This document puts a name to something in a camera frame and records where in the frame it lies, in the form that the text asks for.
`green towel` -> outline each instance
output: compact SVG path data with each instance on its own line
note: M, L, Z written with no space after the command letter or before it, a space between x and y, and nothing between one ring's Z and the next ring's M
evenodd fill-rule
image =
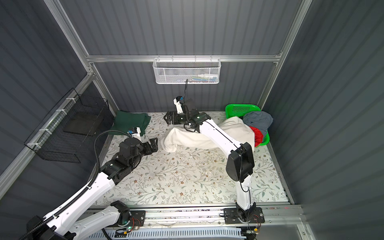
M146 113L126 113L123 111L118 111L111 130L128 132L130 128L139 127L141 130L140 136L143 136L150 120L151 117ZM123 135L119 132L110 132L109 134Z

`corrugated wall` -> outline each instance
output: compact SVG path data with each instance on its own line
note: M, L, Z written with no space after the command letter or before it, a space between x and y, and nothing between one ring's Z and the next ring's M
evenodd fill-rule
M275 55L300 0L62 1L90 55ZM96 63L124 111L174 110L184 86L155 83L150 63ZM273 63L223 63L218 85L190 85L202 110L257 104Z
M42 1L0 1L0 173L86 72Z
M274 63L222 63L219 84L190 84L191 97L201 111L224 110L230 103L257 104ZM175 111L173 99L183 84L157 84L151 63L96 63L122 111Z
M43 1L0 1L0 36L2 173L86 72ZM32 159L0 201L0 239L20 237L33 215L44 215L75 193L93 166Z
M383 1L314 1L267 100L277 160L319 240L382 239L383 54Z
M94 84L83 94L101 97ZM99 139L99 149L105 139ZM92 149L93 144L84 147ZM84 186L96 163L93 156L81 163L45 161L35 156L0 200L0 239L17 239L26 232L26 223L33 216L44 216Z
M300 1L61 3L91 55L273 55Z

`floral tablecloth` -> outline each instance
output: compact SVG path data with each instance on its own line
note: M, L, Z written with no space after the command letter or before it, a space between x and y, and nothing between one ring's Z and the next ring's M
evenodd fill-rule
M165 113L148 113L151 122L142 141L164 136L172 128L163 120ZM207 112L219 123L225 112ZM119 143L126 136L115 135L104 162L118 152ZM287 202L277 171L266 146L255 148L253 153L251 189L255 202ZM179 147L176 152L159 151L144 156L140 165L117 186L105 193L94 205L108 205L121 200L127 205L143 204L207 204L236 201L233 180L227 175L227 159L219 148L191 149Z

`wire mesh basket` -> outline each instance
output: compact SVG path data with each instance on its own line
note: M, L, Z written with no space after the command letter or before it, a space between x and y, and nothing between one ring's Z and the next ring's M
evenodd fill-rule
M108 101L85 95L76 95L64 109L45 128L39 127L25 141L25 146L44 160L75 162L83 160L94 162L93 142L96 136L111 128L113 115ZM38 132L34 142L32 135ZM100 137L96 151L100 154L106 135Z
M153 61L158 84L217 84L221 62L218 61Z

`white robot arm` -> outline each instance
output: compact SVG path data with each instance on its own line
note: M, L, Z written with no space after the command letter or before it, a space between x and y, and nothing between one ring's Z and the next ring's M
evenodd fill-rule
M174 104L177 112L167 112L164 116L168 124L183 124L187 131L193 129L207 136L227 156L226 171L236 186L237 215L241 221L248 222L248 216L253 216L256 209L250 190L251 175L255 166L252 147L247 142L242 144L230 137L206 113L199 113L191 99L185 100L178 96L174 99Z
M96 140L110 131L113 130L99 134L95 139L95 146ZM115 223L126 228L127 232L132 230L135 219L131 216L129 207L120 201L113 202L104 210L77 221L92 203L130 174L139 165L143 156L158 150L157 138L142 143L130 133L120 133L129 136L120 143L120 151L101 168L96 154L97 168L92 180L43 218L33 217L27 223L28 232L20 239L30 237L33 240L81 240Z

